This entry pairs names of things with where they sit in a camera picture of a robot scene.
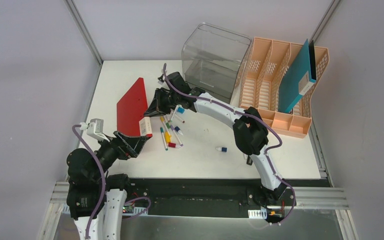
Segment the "blue black marker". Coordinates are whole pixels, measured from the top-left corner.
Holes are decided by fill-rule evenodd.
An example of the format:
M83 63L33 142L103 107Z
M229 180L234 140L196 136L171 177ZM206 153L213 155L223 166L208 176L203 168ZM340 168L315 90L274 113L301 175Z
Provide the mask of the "blue black marker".
M179 107L179 108L177 109L177 112L180 113L180 114L183 114L183 113L185 112L185 109L182 108L182 107Z

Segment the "red folder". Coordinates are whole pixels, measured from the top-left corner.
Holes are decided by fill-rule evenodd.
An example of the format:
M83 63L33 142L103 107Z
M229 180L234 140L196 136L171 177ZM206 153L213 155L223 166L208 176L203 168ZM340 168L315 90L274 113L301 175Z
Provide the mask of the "red folder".
M139 77L116 104L117 130L130 137L153 136L144 79Z

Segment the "clear grey drawer box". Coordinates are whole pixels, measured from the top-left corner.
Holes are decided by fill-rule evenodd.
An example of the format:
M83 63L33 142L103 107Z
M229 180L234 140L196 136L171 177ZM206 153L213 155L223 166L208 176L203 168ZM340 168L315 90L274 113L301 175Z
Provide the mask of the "clear grey drawer box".
M203 22L183 45L183 78L227 104L244 74L252 40L249 36Z

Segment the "teal notebook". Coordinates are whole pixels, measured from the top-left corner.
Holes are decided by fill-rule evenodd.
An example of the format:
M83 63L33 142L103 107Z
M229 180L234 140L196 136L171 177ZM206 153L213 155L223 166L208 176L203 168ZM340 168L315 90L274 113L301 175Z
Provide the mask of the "teal notebook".
M315 45L306 40L280 82L278 111L291 113L316 82Z

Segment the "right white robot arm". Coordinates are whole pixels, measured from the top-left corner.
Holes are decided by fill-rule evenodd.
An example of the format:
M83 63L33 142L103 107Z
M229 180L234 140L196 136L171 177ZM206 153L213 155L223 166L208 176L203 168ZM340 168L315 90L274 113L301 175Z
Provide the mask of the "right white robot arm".
M210 116L232 129L236 147L252 160L257 169L264 189L264 200L268 204L278 204L283 200L287 188L293 190L276 169L269 152L281 147L283 141L263 121L256 108L234 107L221 102L202 88L191 88L179 72L162 74L158 81L168 87L155 90L144 116L165 116L175 113L176 107Z

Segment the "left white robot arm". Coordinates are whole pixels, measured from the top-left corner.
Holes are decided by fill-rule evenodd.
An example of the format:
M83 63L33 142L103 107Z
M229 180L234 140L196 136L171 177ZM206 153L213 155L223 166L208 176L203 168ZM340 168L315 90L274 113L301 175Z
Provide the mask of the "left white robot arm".
M73 150L66 159L69 189L66 204L82 240L119 240L123 207L132 198L127 174L106 176L116 160L139 156L149 136L113 136L89 133L100 145L92 150L87 144Z

